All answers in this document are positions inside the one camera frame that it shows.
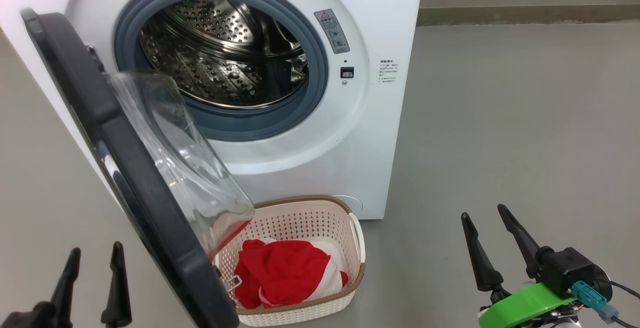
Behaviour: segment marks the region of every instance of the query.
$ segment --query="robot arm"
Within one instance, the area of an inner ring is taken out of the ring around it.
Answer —
[[[120,242],[113,245],[110,268],[112,278],[109,299],[100,321],[106,328],[120,328],[128,326],[132,321],[124,249]],[[31,312],[9,314],[0,328],[73,328],[71,303],[79,271],[80,248],[74,248],[66,260],[51,301],[38,303]]]
[[[462,227],[478,290],[491,292],[491,306],[482,307],[480,328],[574,328],[581,327],[578,312],[585,306],[598,312],[606,323],[633,328],[618,319],[608,305],[613,296],[606,273],[574,248],[555,252],[540,247],[505,205],[498,205],[502,221],[516,240],[526,262],[526,273],[536,284],[510,294],[502,287],[503,277],[485,253],[469,214],[462,214]],[[621,287],[634,294],[632,290]]]

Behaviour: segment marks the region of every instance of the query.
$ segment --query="washing machine door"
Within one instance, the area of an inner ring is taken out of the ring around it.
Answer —
[[[228,286],[211,260],[254,208],[190,121],[173,81],[157,73],[107,76],[62,14],[25,10],[23,18],[115,195],[194,323],[237,327]]]

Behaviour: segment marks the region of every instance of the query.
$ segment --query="laundry basket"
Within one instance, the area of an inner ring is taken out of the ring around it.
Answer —
[[[304,196],[258,203],[251,223],[218,253],[215,262],[223,280],[234,277],[238,252],[247,239],[324,241],[340,249],[349,281],[338,294],[297,305],[247,310],[237,305],[242,323],[252,327],[281,326],[310,321],[345,309],[365,271],[365,246],[358,219],[349,207],[331,196]]]

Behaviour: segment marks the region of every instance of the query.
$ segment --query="stainless steel drum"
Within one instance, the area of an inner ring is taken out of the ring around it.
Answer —
[[[139,35],[158,71],[184,94],[231,109],[281,101],[305,82],[307,59],[269,15],[230,0],[185,0],[155,14]]]

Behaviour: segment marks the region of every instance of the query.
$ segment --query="basket handle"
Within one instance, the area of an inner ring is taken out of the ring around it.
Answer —
[[[358,255],[360,258],[361,264],[365,262],[367,257],[367,252],[364,247],[364,235],[362,234],[362,227],[360,226],[360,222],[356,218],[356,215],[353,213],[349,213],[349,217],[351,218],[351,227],[353,228],[353,236],[355,241],[358,242]]]

